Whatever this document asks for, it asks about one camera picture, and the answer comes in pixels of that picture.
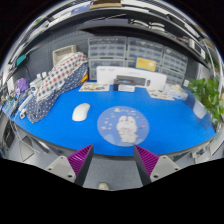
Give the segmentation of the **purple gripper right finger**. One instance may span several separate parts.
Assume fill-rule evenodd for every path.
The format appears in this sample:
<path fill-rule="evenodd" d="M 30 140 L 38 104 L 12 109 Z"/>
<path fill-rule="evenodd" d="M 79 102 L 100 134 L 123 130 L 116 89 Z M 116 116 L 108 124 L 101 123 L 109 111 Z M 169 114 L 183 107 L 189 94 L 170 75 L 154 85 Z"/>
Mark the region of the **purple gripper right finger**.
<path fill-rule="evenodd" d="M 168 156 L 157 156 L 138 145 L 133 147 L 133 156 L 144 186 L 180 170 Z"/>

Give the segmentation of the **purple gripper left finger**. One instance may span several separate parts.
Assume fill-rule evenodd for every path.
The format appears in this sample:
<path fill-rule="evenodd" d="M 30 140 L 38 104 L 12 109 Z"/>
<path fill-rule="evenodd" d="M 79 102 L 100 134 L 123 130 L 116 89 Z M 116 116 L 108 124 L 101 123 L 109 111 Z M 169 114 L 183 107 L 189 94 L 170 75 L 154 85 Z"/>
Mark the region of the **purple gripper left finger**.
<path fill-rule="evenodd" d="M 78 186 L 82 186 L 85 182 L 92 157 L 93 145 L 89 145 L 68 157 L 59 156 L 46 168 L 46 171 Z"/>

